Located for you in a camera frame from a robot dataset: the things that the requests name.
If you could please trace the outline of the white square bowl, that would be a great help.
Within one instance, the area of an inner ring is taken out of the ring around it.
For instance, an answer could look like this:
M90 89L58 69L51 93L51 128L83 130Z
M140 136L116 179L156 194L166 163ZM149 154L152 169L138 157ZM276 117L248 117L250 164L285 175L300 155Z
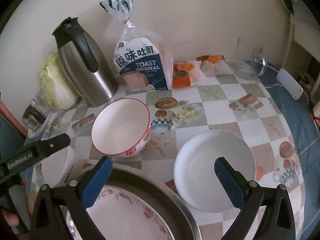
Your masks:
M74 153L71 146L52 154L41 163L44 183L50 187L67 183L74 168Z

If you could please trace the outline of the floral rimmed round plate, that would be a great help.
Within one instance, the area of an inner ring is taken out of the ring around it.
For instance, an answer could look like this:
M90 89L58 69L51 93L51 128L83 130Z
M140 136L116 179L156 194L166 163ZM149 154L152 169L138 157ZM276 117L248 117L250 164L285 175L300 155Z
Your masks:
M86 211L105 239L174 239L156 210L120 187L105 185Z

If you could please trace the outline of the strawberry pattern red-rimmed bowl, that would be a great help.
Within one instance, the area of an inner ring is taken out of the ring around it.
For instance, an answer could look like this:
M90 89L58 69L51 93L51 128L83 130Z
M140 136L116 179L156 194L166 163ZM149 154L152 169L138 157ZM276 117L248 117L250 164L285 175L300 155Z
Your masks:
M123 98L106 106L91 130L94 148L109 157L140 155L151 136L151 115L145 103Z

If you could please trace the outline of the small white round bowl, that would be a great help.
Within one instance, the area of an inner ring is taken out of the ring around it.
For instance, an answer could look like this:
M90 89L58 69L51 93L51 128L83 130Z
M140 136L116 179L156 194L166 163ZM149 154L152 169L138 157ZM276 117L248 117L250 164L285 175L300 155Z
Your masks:
M192 208L218 213L232 207L214 167L224 157L247 179L255 178L255 160L249 146L237 135L222 130L201 132L180 149L174 165L174 183L180 197Z

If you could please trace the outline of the large stainless steel plate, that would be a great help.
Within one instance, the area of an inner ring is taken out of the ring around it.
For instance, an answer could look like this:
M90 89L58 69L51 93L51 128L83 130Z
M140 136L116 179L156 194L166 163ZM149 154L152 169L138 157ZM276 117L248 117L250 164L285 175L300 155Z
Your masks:
M167 223L174 239L201 239L195 219L177 194L141 170L116 164L106 185L125 189L148 203Z

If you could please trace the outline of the dark lidded glass jar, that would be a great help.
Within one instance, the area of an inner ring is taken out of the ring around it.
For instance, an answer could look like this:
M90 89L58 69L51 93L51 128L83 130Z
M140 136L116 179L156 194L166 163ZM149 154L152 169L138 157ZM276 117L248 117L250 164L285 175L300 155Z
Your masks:
M51 111L52 109L49 108L45 102L35 98L31 100L25 109L22 122L28 129L36 130L45 123Z

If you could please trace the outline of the napa cabbage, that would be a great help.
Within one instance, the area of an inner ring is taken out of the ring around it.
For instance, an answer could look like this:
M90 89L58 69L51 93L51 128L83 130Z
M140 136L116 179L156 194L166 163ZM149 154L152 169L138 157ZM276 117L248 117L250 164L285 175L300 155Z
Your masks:
M38 78L41 92L50 108L68 110L80 97L65 75L57 51L47 55Z

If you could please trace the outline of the stainless steel thermos jug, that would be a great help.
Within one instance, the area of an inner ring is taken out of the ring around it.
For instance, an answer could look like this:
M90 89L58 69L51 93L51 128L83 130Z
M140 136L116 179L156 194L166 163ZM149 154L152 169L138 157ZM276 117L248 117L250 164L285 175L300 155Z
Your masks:
M63 71L89 107L98 107L116 94L118 83L95 40L68 17L53 31Z

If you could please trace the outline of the toast bread bag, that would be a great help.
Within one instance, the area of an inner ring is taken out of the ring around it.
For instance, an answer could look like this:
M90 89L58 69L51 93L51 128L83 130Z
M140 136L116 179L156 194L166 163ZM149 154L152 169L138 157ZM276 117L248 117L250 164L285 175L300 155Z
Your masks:
M159 33L130 21L133 0L103 0L100 6L124 23L113 62L127 91L172 89L173 54Z

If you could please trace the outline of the orange snack packet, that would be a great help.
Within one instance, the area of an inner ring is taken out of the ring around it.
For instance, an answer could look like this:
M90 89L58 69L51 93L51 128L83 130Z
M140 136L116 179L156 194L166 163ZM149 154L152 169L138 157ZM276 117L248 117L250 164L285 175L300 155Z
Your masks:
M187 61L174 64L173 88L191 87L200 80L202 72L198 61Z
M223 55L203 55L196 58L205 76L231 75L232 68L225 62Z

